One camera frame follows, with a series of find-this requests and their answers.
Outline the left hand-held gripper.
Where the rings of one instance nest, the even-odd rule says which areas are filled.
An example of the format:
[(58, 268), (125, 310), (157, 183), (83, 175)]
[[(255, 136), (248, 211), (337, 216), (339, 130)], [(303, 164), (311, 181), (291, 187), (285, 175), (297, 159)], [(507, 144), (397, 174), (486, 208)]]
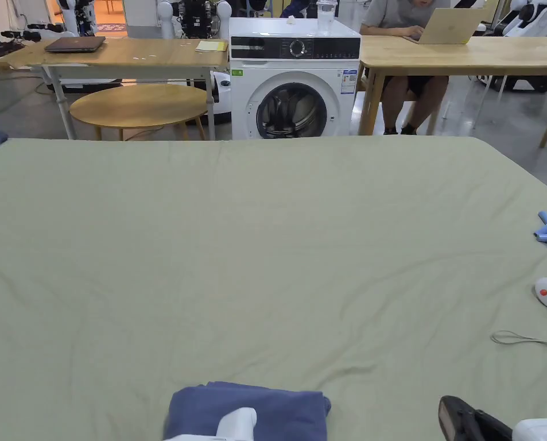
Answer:
[(254, 440), (256, 422), (254, 408), (239, 408), (221, 418), (216, 435), (182, 434), (168, 440)]

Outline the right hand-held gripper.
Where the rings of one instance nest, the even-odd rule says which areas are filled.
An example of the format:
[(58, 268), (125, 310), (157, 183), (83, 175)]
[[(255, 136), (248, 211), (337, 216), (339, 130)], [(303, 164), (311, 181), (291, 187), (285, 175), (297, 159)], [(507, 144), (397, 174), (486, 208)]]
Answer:
[(512, 430), (456, 396), (441, 397), (438, 419), (445, 440), (547, 441), (547, 418), (521, 420)]

